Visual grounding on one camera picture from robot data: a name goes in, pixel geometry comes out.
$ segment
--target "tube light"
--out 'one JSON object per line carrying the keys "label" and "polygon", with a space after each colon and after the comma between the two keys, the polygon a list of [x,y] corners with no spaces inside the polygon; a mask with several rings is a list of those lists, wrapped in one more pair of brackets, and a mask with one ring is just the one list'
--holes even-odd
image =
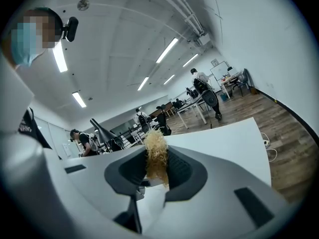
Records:
{"label": "tube light", "polygon": [[53,48],[53,54],[60,72],[62,73],[67,71],[68,68],[66,67],[66,64],[65,64],[61,41],[59,41],[58,44]]}
{"label": "tube light", "polygon": [[142,89],[142,87],[144,86],[144,84],[146,83],[146,81],[148,81],[149,77],[145,77],[145,79],[143,80],[142,84],[140,85],[140,87],[138,88],[138,91],[140,91]]}
{"label": "tube light", "polygon": [[167,81],[164,82],[164,85],[170,81],[171,78],[173,78],[175,76],[175,74],[173,74]]}
{"label": "tube light", "polygon": [[160,63],[162,61],[162,59],[166,56],[166,54],[168,54],[169,50],[173,48],[173,46],[178,42],[177,38],[174,38],[170,44],[168,45],[168,47],[163,51],[163,53],[161,54],[161,56],[159,56],[159,59],[156,61],[156,63]]}
{"label": "tube light", "polygon": [[195,56],[193,56],[190,60],[188,60],[184,65],[183,65],[183,67],[185,67],[190,61],[192,61],[195,57],[197,57],[198,56],[198,54],[196,54]]}
{"label": "tube light", "polygon": [[83,102],[78,92],[74,92],[72,93],[72,95],[82,108],[86,107],[85,103]]}

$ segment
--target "face mask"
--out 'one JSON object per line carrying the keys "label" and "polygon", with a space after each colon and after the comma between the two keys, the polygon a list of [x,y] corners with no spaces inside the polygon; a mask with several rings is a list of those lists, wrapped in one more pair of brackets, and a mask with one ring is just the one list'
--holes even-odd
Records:
{"label": "face mask", "polygon": [[18,23],[17,29],[11,31],[11,54],[17,65],[30,67],[43,51],[42,36],[36,34],[35,23]]}

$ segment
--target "baseboard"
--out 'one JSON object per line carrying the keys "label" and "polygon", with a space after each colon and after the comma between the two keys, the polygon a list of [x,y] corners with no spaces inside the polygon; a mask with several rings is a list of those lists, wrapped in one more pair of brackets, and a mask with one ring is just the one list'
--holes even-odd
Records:
{"label": "baseboard", "polygon": [[273,97],[267,95],[266,93],[262,92],[259,89],[256,89],[258,93],[263,94],[265,97],[269,98],[270,100],[272,100],[273,102],[279,104],[282,108],[284,108],[286,111],[288,111],[296,120],[298,120],[298,122],[303,125],[303,127],[307,130],[307,132],[311,135],[311,137],[314,139],[315,143],[317,144],[317,146],[319,147],[319,137],[316,134],[316,132],[311,128],[311,126],[309,126],[297,113],[295,113],[292,109],[288,108],[287,106],[285,106],[283,103],[281,103],[280,101],[274,99]]}

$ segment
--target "wood plank floor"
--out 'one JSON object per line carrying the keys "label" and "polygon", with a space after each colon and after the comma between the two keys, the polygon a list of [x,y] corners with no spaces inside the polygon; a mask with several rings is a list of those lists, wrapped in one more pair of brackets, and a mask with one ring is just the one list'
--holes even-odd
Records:
{"label": "wood plank floor", "polygon": [[[304,127],[281,106],[261,94],[252,95],[245,88],[243,94],[244,97],[241,97],[237,89],[232,100],[226,102],[218,97],[223,118],[217,121],[215,112],[210,112],[213,128],[254,117],[260,132],[269,137],[270,148],[278,152],[276,160],[270,163],[272,187],[289,202],[302,199],[318,166],[318,146]],[[178,115],[171,116],[167,124],[172,135],[210,129],[206,110],[203,114],[207,124],[190,110],[182,114],[189,129],[184,127]],[[275,157],[275,153],[272,153],[269,155],[270,160]]]}

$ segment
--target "wall outlet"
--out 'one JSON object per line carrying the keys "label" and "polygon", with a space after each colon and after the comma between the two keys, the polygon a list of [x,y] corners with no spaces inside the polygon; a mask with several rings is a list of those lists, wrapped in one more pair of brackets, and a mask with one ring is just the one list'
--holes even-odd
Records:
{"label": "wall outlet", "polygon": [[269,147],[269,141],[268,140],[263,140],[263,142],[264,142],[265,148],[268,148]]}

